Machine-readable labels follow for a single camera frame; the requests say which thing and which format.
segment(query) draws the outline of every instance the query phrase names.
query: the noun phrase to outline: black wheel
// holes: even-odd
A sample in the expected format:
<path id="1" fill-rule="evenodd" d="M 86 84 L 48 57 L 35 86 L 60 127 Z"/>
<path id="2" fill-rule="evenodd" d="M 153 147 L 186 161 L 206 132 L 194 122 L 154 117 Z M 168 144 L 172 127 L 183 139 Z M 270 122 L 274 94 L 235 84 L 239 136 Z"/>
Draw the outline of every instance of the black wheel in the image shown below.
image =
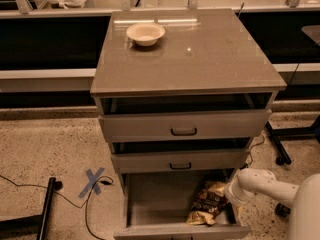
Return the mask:
<path id="1" fill-rule="evenodd" d="M 60 189 L 62 189 L 62 187 L 63 187 L 63 185 L 62 185 L 62 182 L 61 181 L 56 181 L 55 183 L 54 183 L 54 190 L 60 190 Z"/>
<path id="2" fill-rule="evenodd" d="M 276 164 L 277 165 L 284 165 L 284 160 L 283 160 L 283 158 L 282 157 L 277 157 L 277 159 L 276 159 Z"/>
<path id="3" fill-rule="evenodd" d="M 282 218 L 286 218 L 290 214 L 290 212 L 291 209 L 282 204 L 278 204 L 275 209 L 275 213 Z"/>

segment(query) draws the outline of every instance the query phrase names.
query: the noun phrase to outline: food wrapper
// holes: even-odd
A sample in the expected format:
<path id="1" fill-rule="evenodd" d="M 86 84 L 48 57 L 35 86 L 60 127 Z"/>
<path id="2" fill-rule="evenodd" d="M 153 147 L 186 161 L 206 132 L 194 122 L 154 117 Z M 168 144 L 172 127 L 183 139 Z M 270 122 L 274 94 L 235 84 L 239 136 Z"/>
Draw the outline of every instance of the food wrapper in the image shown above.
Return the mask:
<path id="1" fill-rule="evenodd" d="M 228 204 L 224 196 L 225 183 L 220 181 L 205 181 L 193 200 L 187 224 L 215 224 L 215 217 Z"/>

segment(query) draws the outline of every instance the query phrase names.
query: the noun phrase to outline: white bowl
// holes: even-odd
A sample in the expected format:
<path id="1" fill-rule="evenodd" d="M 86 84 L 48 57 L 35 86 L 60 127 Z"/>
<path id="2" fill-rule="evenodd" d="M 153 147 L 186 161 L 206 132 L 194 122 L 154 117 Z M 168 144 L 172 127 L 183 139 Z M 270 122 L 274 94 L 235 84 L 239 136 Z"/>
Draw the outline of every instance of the white bowl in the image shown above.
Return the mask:
<path id="1" fill-rule="evenodd" d="M 127 36 L 141 46 L 154 45 L 164 33 L 164 27 L 156 23 L 137 23 L 127 29 Z"/>

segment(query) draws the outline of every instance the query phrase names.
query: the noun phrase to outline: black stand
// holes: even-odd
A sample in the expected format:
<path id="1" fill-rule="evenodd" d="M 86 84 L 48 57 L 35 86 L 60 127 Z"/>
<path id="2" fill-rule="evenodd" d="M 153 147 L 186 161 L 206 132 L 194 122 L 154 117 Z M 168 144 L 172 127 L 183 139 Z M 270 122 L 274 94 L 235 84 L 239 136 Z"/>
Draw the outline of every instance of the black stand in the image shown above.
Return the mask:
<path id="1" fill-rule="evenodd" d="M 273 129 L 270 123 L 267 122 L 266 129 L 269 133 L 270 139 L 279 151 L 279 156 L 276 161 L 278 165 L 283 165 L 285 163 L 291 164 L 291 159 L 282 146 L 279 137 L 315 135 L 318 142 L 320 143 L 320 116 L 317 117 L 317 119 L 310 127 Z"/>
<path id="2" fill-rule="evenodd" d="M 22 235 L 38 233 L 37 240 L 44 240 L 48 227 L 52 196 L 54 191 L 61 187 L 61 182 L 57 182 L 56 178 L 51 177 L 48 183 L 42 214 L 0 221 L 0 239 L 2 239 L 1 237 L 9 237 L 10 234 L 18 232 Z"/>

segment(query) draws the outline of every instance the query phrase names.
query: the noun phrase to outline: terrazzo floor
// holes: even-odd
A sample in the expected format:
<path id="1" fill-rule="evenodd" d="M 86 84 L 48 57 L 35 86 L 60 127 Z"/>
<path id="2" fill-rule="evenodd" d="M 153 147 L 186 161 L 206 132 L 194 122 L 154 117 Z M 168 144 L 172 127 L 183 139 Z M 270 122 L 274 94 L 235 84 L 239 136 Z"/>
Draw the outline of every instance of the terrazzo floor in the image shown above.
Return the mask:
<path id="1" fill-rule="evenodd" d="M 275 128 L 309 126 L 320 114 L 320 102 L 279 102 L 273 112 L 270 121 Z M 269 169 L 278 180 L 294 184 L 320 171 L 320 144 L 316 138 L 284 140 L 292 164 L 278 166 L 277 150 L 265 131 L 262 135 L 264 143 L 251 150 L 252 168 Z M 262 136 L 256 137 L 253 144 L 261 140 Z M 101 193 L 91 195 L 88 224 L 92 232 L 107 240 L 112 240 L 113 232 L 121 228 L 123 194 L 95 107 L 0 110 L 0 153 L 2 176 L 16 184 L 42 186 L 47 186 L 49 177 L 56 177 L 63 183 L 59 193 L 78 206 L 88 196 L 79 197 L 88 184 L 86 172 L 96 174 L 102 168 L 101 175 L 112 177 L 114 184 L 100 185 Z M 0 220 L 40 214 L 44 198 L 45 189 L 41 187 L 16 187 L 0 178 Z M 276 205 L 276 201 L 257 195 L 243 207 L 241 224 L 251 227 L 245 240 L 286 238 L 288 218 L 275 215 Z M 35 234 L 20 233 L 3 237 L 36 239 Z M 76 208 L 54 195 L 47 239 L 95 239 L 86 228 L 85 207 Z"/>

